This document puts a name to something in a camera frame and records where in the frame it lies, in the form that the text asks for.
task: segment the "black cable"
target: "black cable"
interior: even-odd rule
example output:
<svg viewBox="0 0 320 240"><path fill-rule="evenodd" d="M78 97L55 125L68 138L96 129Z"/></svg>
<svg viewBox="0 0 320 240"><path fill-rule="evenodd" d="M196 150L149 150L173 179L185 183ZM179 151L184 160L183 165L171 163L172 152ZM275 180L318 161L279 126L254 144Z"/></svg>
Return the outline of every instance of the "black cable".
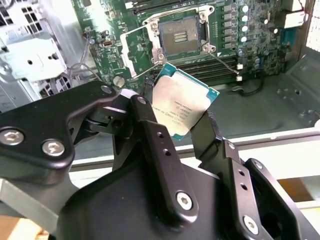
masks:
<svg viewBox="0 0 320 240"><path fill-rule="evenodd" d="M242 97L249 97L252 95L255 95L257 93L260 93L262 91L262 89L264 88L265 85L265 76L262 74L261 78L260 78L260 85L258 86L257 89L253 90L253 91L245 91L242 87L233 90L233 92L237 92L240 96Z"/></svg>
<svg viewBox="0 0 320 240"><path fill-rule="evenodd" d="M8 9L10 9L14 4L15 4L15 0L11 0L11 2L9 3L8 6L2 6L2 7L0 7L0 11L8 10Z"/></svg>

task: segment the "screw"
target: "screw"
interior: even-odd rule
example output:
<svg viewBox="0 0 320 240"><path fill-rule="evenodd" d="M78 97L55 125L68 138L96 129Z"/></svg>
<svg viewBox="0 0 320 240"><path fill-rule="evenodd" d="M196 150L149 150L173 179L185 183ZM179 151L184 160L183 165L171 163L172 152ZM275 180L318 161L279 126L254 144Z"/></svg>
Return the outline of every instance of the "screw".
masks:
<svg viewBox="0 0 320 240"><path fill-rule="evenodd" d="M254 161L254 164L258 167L258 169L262 169L262 164L258 161Z"/></svg>
<svg viewBox="0 0 320 240"><path fill-rule="evenodd" d="M153 23L151 24L151 28L152 28L152 29L157 29L157 28L158 28L158 24L157 24L156 22L153 22Z"/></svg>
<svg viewBox="0 0 320 240"><path fill-rule="evenodd" d="M188 194L182 191L178 192L176 194L176 200L184 210L190 210L192 208L192 200Z"/></svg>
<svg viewBox="0 0 320 240"><path fill-rule="evenodd" d="M49 140L42 145L42 151L51 157L59 157L65 152L65 146L57 140Z"/></svg>
<svg viewBox="0 0 320 240"><path fill-rule="evenodd" d="M142 104L147 104L146 100L141 96L138 97L138 101Z"/></svg>
<svg viewBox="0 0 320 240"><path fill-rule="evenodd" d="M244 222L244 225L246 226L246 228L251 233L253 233L254 235L258 235L258 233L259 233L258 226L257 226L256 222L251 217L244 215L243 222Z"/></svg>
<svg viewBox="0 0 320 240"><path fill-rule="evenodd" d="M236 149L235 145L232 142L228 141L228 145L230 148Z"/></svg>
<svg viewBox="0 0 320 240"><path fill-rule="evenodd" d="M0 143L9 146L15 146L22 143L25 136L18 130L7 129L0 132Z"/></svg>
<svg viewBox="0 0 320 240"><path fill-rule="evenodd" d="M107 94L112 93L111 89L110 89L108 86L106 86L106 85L102 85L102 86L101 86L101 90L104 91L104 92L107 93Z"/></svg>
<svg viewBox="0 0 320 240"><path fill-rule="evenodd" d="M8 63L3 62L0 64L0 72L2 72L3 74L11 73L11 71L11 66Z"/></svg>
<svg viewBox="0 0 320 240"><path fill-rule="evenodd" d="M202 50L204 51L204 52L208 52L208 45L203 45L203 47L202 47Z"/></svg>
<svg viewBox="0 0 320 240"><path fill-rule="evenodd" d="M93 38L91 38L91 39L89 40L89 43L90 43L90 45L93 45L93 44L96 43L96 41L95 41Z"/></svg>

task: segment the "black mechanical arm link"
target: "black mechanical arm link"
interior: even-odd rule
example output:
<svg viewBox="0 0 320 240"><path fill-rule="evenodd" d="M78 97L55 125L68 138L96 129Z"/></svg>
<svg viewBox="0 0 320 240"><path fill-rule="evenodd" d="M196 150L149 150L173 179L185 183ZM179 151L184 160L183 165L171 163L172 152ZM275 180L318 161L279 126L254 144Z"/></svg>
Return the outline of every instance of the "black mechanical arm link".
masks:
<svg viewBox="0 0 320 240"><path fill-rule="evenodd" d="M112 134L113 171L77 190L74 146L99 133ZM204 172L181 164L146 98L87 83L1 114L0 200L57 240L320 239L265 166L240 159L212 113L191 136Z"/></svg>

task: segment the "motherboard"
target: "motherboard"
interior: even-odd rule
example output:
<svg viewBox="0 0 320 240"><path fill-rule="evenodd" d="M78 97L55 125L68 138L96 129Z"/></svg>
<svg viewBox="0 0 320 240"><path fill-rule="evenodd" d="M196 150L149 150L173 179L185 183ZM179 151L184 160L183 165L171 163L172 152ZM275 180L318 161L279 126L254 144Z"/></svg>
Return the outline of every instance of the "motherboard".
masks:
<svg viewBox="0 0 320 240"><path fill-rule="evenodd" d="M281 0L71 0L101 79L141 93L169 62L209 86L285 70Z"/></svg>

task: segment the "white connector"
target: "white connector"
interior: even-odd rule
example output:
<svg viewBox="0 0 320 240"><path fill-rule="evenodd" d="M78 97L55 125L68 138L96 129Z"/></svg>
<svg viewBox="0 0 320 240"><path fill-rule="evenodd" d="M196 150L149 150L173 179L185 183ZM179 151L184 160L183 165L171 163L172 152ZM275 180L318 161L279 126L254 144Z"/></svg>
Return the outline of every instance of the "white connector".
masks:
<svg viewBox="0 0 320 240"><path fill-rule="evenodd" d="M237 82L242 82L243 78L242 78L242 76L236 76L236 77L235 77L235 80L236 80Z"/></svg>
<svg viewBox="0 0 320 240"><path fill-rule="evenodd" d="M236 69L237 69L237 70L242 70L242 69L244 69L244 65L241 64L241 63L238 63L238 64L236 65Z"/></svg>

